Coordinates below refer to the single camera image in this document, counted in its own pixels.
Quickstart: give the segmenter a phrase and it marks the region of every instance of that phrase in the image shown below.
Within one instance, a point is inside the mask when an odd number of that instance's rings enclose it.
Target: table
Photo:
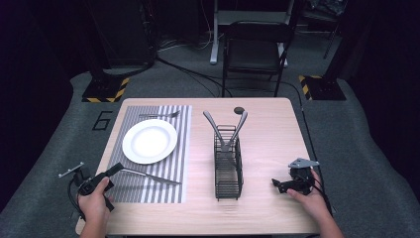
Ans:
[[[219,25],[230,25],[236,21],[266,21],[266,22],[284,22],[288,23],[291,15],[294,0],[288,0],[287,12],[258,12],[258,11],[221,11],[219,10],[218,0],[214,0],[214,31],[213,46],[210,56],[210,64],[217,63],[217,55],[219,53]],[[278,53],[281,56],[283,45],[278,46]]]
[[[301,205],[280,194],[271,179],[290,180],[288,164],[309,158],[291,103],[286,98],[132,98],[121,106],[97,173],[104,172],[128,106],[191,105],[186,199],[182,203],[114,203],[109,235],[240,235],[314,233],[318,227]],[[244,186],[241,197],[215,197],[214,132],[216,124],[237,125],[237,106],[248,119],[239,133]],[[83,228],[83,220],[76,232]]]

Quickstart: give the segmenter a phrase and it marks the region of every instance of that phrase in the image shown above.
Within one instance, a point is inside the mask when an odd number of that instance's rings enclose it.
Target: placemat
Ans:
[[[139,114],[166,114],[177,110],[180,110],[180,114],[174,118],[139,117]],[[124,168],[180,181],[182,184],[160,183],[144,176],[118,172],[111,177],[115,186],[107,192],[107,195],[114,198],[114,202],[180,203],[185,200],[191,110],[190,105],[129,106],[127,108],[108,169],[120,162]],[[127,159],[123,153],[122,144],[124,136],[133,126],[149,119],[160,119],[170,123],[177,133],[177,145],[165,159],[151,165],[140,165]]]

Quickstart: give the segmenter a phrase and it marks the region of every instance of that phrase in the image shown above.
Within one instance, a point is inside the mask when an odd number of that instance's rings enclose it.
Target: wire cutlery rack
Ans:
[[[236,131],[235,126],[217,126],[222,138],[228,142]],[[239,136],[230,145],[229,150],[222,150],[217,135],[214,136],[214,166],[216,198],[236,198],[241,196],[244,183],[242,173],[241,145]]]

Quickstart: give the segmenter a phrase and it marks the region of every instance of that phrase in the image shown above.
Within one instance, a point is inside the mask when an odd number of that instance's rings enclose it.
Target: chair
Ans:
[[[332,29],[328,37],[327,51],[324,53],[324,59],[328,56],[334,38],[340,29],[340,23],[344,11],[346,10],[347,1],[322,1],[307,0],[306,6],[303,8],[301,18],[308,23],[325,26]]]
[[[295,0],[289,24],[275,22],[239,21],[225,32],[223,50],[222,97],[225,96],[229,72],[278,75],[274,91],[277,96],[287,50],[294,36],[303,0]],[[278,50],[283,44],[283,52]]]

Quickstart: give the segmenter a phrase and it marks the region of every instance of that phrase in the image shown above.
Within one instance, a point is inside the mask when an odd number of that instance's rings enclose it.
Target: small black round object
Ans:
[[[234,112],[238,115],[242,115],[242,113],[245,111],[244,107],[235,107]]]

